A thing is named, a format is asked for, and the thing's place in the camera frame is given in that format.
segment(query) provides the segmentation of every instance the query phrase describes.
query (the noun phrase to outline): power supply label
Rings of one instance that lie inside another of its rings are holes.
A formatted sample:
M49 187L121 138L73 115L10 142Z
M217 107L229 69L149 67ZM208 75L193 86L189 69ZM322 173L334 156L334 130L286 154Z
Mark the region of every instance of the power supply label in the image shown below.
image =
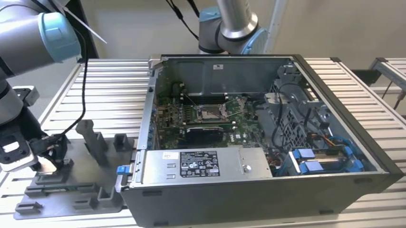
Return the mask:
M181 176L221 176L217 151L181 152Z

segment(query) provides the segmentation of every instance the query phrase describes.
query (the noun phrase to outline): barcode sticker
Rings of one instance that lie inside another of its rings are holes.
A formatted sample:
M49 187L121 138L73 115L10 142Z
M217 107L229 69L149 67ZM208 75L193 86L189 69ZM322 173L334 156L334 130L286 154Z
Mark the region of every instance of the barcode sticker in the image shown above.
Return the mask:
M216 64L214 65L214 70L222 70L225 67L224 67L224 64Z
M180 153L178 152L165 152L163 153L163 159L180 159Z

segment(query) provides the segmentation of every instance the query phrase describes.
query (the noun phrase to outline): slotted metal surface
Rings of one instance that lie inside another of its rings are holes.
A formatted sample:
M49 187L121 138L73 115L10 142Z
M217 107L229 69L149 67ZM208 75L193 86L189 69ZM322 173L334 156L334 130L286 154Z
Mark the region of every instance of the slotted metal surface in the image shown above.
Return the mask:
M117 133L138 137L142 110L150 80L147 60L91 60L87 77L87 113L85 119L95 122L95 131L106 138ZM43 117L42 127L49 134L61 133L82 114L83 71L73 76L70 89ZM82 136L70 131L69 138Z
M329 58L306 60L372 137L406 172L406 123L403 117L352 74L342 63L336 63ZM105 82L99 79L95 79L94 82L90 80L87 97L94 97L94 100L87 105L89 118L95 120L95 128L105 135L114 135L121 132L137 136L143 109L143 94L147 90L147 61L93 60L90 66L90 69L93 68L90 78L102 77ZM78 77L74 73L71 78L73 80L67 81L67 85L63 86L62 92L54 100L54 105L43 116L42 123L49 128L49 133L61 132L65 127L59 125L67 126L81 114L82 106L78 102L81 100L81 76ZM70 137L78 137L78 134L73 133ZM3 223L10 222L18 226L30 227L137 226L127 209L115 214L15 221L13 219L15 205L23 198L26 187L34 175L30 170L11 174L0 173L0 221ZM364 196L340 215L282 218L193 227L383 228L405 227L405 224L406 177L391 186L384 193Z
M387 60L406 75L406 58L387 58Z

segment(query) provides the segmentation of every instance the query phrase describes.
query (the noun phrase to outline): motherboard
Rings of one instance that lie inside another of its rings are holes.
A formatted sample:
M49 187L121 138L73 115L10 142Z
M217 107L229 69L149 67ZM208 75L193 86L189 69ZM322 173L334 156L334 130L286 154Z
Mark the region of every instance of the motherboard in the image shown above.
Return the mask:
M268 147L254 103L248 95L162 97L158 134L162 149Z

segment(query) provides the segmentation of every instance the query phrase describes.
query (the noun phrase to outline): black cable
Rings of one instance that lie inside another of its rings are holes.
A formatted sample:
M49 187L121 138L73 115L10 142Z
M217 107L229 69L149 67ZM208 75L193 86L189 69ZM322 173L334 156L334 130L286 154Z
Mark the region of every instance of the black cable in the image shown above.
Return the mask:
M282 109L284 109L284 104L282 104L281 93L278 93L278 98L280 98L280 114L278 114L277 126L276 126L276 129L274 129L273 135L272 135L272 140L273 140L274 146L276 146L281 151L284 151L284 147L282 147L282 146L278 146L278 145L276 144L276 135L277 135L278 128L280 128L280 126L281 126L282 111L284 111L284 110L282 110Z
M296 83L286 83L286 84L284 84L284 85L281 86L281 88L278 89L278 92L277 92L277 93L281 93L281 89L282 89L286 85L292 85L292 86L294 85L294 86L297 86L297 87L300 87L300 88L302 89L302 87L301 87L298 84L296 84ZM306 118L305 114L301 112L300 107L297 107L297 111L298 111L298 113L301 114L301 116L302 116L304 118ZM308 122L312 123L312 125L313 125L317 129L321 130L321 128L320 128L320 126L317 125L316 122L313 122L310 119L308 120Z
M308 127L308 121L309 121L309 118L310 118L310 113L312 113L312 108L308 109L308 113L306 113L306 117L305 117L305 122L304 122L305 127Z
M3 6L3 7L0 8L0 11L3 11L5 9L7 9L7 8L10 8L10 7L14 7L14 6L19 6L19 7L29 8L29 9L34 10L35 12L41 13L37 9L34 9L34 8L31 8L30 6L23 5L23 4L10 4L10 5L7 5L7 6Z
M31 1L33 1L34 4L37 4L38 7L41 7L41 8L43 9L43 11L45 11L46 13L51 13L51 12L53 12L53 11L45 6L45 4L41 3L38 0L31 0Z
M282 129L282 147L286 146L286 145L289 144L289 143L285 144L285 138L286 138L286 137L285 137L285 131L286 131L289 125L290 125L290 124L288 123L288 124L285 125L284 129Z
M395 104L395 107L393 107L395 110L399 108L400 103L401 103L401 100L397 100L397 102L396 102L396 104Z
M384 97L385 97L385 95L387 95L387 93L388 93L388 90L389 90L389 88L392 87L392 85L393 85L393 82L391 82L389 85L388 85L388 87L387 87L387 90L385 90L384 95L383 95L383 99L384 99Z
M83 46L85 46L85 56L83 56L83 60L85 60L85 70L83 70L83 81L82 81L82 114L79 116L79 118L75 120L75 122L69 126L69 128L63 131L63 133L61 133L58 135L58 137L54 139L55 141L58 141L67 133L70 130L73 130L73 128L75 127L75 125L83 120L85 114L87 112L87 103L86 103L86 85L87 85L87 76L89 76L89 63L90 63L90 56L89 56L89 47L87 47L87 41L82 35L82 33L77 30L77 28L74 28L75 32L78 33L78 35L81 36L82 40L83 40Z
M189 3L190 3L190 6L192 6L192 8L193 8L193 11L194 11L196 14L197 14L197 17L200 18L200 17L201 17L201 13L200 13L200 9L198 9L198 7L197 7L196 1L194 1L194 0L188 0L188 1L189 1Z
M197 38L197 40L200 40L198 35L193 32L193 30L190 29L190 26L188 25L185 19L184 19L184 14L178 8L178 6L174 4L174 1L171 0L171 2L169 0L166 0L167 4L170 5L173 11L175 12L180 20L182 21L184 25L186 26L186 28L189 29L190 33L193 34L193 36Z
M55 9L55 11L59 12L59 13L62 13L61 10L59 10L59 8L58 8L58 6L57 6L55 3L54 3L54 1L53 1L53 0L49 0L49 2L50 2L50 4L51 4L53 8Z

